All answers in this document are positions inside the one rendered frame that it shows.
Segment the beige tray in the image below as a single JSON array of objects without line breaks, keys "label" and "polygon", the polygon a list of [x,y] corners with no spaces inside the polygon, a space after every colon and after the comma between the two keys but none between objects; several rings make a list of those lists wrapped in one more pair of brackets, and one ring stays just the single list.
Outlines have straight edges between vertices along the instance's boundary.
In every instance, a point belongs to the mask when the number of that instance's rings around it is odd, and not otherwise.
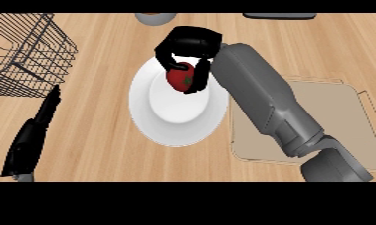
[{"label": "beige tray", "polygon": [[[296,99],[330,135],[343,145],[360,164],[376,171],[376,110],[365,91],[357,91],[342,80],[289,78]],[[270,136],[261,135],[234,100],[230,101],[231,153],[252,162],[302,164],[314,156],[289,158]]]}]

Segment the dark grey flat appliance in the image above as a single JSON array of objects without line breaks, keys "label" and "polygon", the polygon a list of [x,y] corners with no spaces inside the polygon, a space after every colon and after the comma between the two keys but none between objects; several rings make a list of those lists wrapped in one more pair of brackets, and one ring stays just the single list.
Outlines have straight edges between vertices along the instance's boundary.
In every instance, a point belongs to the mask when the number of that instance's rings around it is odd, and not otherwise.
[{"label": "dark grey flat appliance", "polygon": [[242,13],[243,17],[267,20],[309,20],[317,13]]}]

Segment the grey round bowl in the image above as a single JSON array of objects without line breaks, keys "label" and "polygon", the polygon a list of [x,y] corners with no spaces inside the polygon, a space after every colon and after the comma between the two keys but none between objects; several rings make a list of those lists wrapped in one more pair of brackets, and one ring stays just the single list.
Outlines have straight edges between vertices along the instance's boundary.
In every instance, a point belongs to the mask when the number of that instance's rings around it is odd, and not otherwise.
[{"label": "grey round bowl", "polygon": [[135,17],[143,24],[149,26],[160,26],[165,25],[165,23],[168,23],[174,19],[175,15],[177,15],[175,13],[158,13],[158,14],[137,13]]}]

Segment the white round plate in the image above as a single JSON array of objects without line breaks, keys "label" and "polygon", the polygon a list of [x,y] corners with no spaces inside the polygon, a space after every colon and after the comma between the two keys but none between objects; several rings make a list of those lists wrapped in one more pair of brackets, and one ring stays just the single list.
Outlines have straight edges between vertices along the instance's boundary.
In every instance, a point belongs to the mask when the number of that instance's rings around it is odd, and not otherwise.
[{"label": "white round plate", "polygon": [[129,86],[129,113],[141,134],[156,144],[183,147],[215,131],[227,109],[228,94],[214,76],[193,94],[178,92],[156,58],[141,65]]}]

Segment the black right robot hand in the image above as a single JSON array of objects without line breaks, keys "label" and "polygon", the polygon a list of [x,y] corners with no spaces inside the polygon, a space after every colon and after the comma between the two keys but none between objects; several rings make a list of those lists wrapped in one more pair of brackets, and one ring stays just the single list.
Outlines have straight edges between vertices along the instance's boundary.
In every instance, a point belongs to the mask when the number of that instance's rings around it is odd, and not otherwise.
[{"label": "black right robot hand", "polygon": [[165,68],[171,70],[186,71],[188,67],[178,63],[174,56],[194,57],[197,63],[193,68],[190,86],[184,94],[191,94],[205,89],[209,59],[214,58],[221,44],[221,33],[211,29],[194,26],[177,26],[172,28],[165,39],[155,48],[156,59]]}]

